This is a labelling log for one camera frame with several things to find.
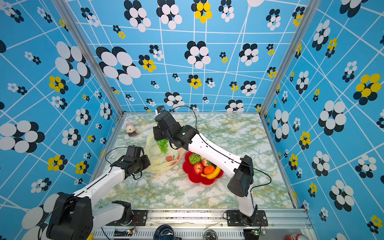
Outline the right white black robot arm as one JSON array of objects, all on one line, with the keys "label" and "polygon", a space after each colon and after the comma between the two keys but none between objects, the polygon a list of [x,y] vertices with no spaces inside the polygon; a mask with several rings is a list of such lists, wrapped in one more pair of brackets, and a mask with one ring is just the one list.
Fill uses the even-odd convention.
[{"label": "right white black robot arm", "polygon": [[251,188],[254,183],[254,168],[249,156],[231,154],[209,141],[196,128],[189,125],[182,127],[166,110],[156,110],[155,122],[155,140],[166,139],[171,147],[198,154],[223,170],[231,178],[227,188],[237,196],[240,213],[248,218],[253,217],[255,207]]}]

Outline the fake yellow banana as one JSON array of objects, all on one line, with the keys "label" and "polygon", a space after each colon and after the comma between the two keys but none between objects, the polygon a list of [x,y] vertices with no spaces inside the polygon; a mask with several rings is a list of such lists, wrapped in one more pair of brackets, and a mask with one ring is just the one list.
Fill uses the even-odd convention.
[{"label": "fake yellow banana", "polygon": [[202,176],[203,178],[206,178],[206,179],[209,179],[209,180],[216,178],[216,177],[220,174],[221,169],[220,169],[219,167],[215,167],[215,168],[216,168],[216,169],[215,169],[215,171],[214,171],[212,174],[210,174],[210,175],[205,175],[205,174],[203,173],[203,174],[201,174],[201,176]]}]

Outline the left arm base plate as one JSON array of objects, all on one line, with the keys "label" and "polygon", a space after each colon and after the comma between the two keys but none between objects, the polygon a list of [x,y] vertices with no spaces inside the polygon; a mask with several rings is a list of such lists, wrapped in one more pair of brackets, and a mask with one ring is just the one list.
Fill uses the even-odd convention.
[{"label": "left arm base plate", "polygon": [[146,222],[147,222],[147,217],[148,217],[148,213],[149,211],[148,210],[136,210],[136,209],[133,209],[131,210],[131,212],[125,216],[123,215],[123,217],[117,221],[113,221],[109,224],[107,224],[107,226],[115,226],[115,227],[126,227],[126,226],[130,226],[130,227],[143,227],[146,225]]}]

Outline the fake red apple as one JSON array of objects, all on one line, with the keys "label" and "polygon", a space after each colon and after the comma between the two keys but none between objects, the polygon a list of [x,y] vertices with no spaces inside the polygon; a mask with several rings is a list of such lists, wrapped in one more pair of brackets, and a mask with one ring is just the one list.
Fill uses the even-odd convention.
[{"label": "fake red apple", "polygon": [[193,166],[193,173],[195,174],[195,175],[201,175],[201,174],[203,174],[204,173],[204,166],[203,166],[203,164],[201,164],[201,163],[197,163],[197,164],[195,164],[194,166]]}]

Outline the fake green grapes bunch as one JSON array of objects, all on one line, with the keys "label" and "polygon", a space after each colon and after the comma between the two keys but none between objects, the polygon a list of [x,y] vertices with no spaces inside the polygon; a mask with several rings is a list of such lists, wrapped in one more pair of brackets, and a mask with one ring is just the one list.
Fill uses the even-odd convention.
[{"label": "fake green grapes bunch", "polygon": [[161,151],[161,153],[166,154],[168,152],[169,141],[166,139],[157,141],[157,145]]}]

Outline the translucent yellowish plastic bag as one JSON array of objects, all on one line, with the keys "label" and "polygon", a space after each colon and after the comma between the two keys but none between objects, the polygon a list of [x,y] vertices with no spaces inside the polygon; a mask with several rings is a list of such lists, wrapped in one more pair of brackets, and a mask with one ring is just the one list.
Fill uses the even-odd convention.
[{"label": "translucent yellowish plastic bag", "polygon": [[178,150],[173,149],[169,143],[168,152],[166,154],[161,153],[157,141],[154,138],[153,127],[154,126],[150,127],[144,152],[151,163],[147,170],[152,173],[160,174],[171,170],[180,161],[183,162],[187,151],[183,148]]}]

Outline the fake green custard apple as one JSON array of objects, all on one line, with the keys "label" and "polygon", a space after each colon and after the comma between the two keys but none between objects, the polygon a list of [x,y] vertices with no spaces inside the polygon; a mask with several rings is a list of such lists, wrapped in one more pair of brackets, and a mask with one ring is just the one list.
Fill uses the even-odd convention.
[{"label": "fake green custard apple", "polygon": [[193,153],[189,156],[189,162],[191,165],[199,164],[201,163],[201,161],[202,161],[201,156],[196,153]]}]

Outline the fake orange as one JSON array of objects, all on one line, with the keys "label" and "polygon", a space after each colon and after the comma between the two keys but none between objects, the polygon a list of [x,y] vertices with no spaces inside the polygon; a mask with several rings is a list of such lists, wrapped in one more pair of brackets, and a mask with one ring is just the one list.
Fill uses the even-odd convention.
[{"label": "fake orange", "polygon": [[206,166],[205,168],[204,168],[204,174],[205,175],[210,175],[210,174],[212,174],[214,171],[215,171],[215,167],[214,166],[212,166],[212,165],[210,165],[210,166]]}]

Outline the fake red strawberry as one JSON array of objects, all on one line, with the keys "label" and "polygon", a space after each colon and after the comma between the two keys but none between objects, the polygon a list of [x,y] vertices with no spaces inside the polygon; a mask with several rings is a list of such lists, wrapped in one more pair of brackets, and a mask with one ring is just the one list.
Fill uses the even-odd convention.
[{"label": "fake red strawberry", "polygon": [[202,165],[203,165],[204,167],[208,167],[208,166],[211,166],[211,165],[212,165],[212,163],[211,163],[209,160],[207,160],[207,159],[203,159],[203,160],[201,161],[201,163],[202,163]]}]

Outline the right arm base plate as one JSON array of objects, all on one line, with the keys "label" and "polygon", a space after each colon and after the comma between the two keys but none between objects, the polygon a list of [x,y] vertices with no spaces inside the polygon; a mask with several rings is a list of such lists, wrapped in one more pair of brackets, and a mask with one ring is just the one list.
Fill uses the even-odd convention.
[{"label": "right arm base plate", "polygon": [[265,211],[254,211],[251,217],[239,210],[227,210],[224,213],[229,227],[267,227],[269,225]]}]

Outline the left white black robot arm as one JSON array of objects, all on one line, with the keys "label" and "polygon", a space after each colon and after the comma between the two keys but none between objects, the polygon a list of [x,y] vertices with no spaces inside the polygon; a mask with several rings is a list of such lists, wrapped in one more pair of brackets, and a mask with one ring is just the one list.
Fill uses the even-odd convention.
[{"label": "left white black robot arm", "polygon": [[125,155],[87,186],[70,195],[59,193],[44,235],[50,240],[86,240],[94,230],[109,223],[131,223],[134,214],[128,202],[114,201],[97,210],[94,206],[114,186],[141,174],[150,164],[142,147],[129,146]]}]

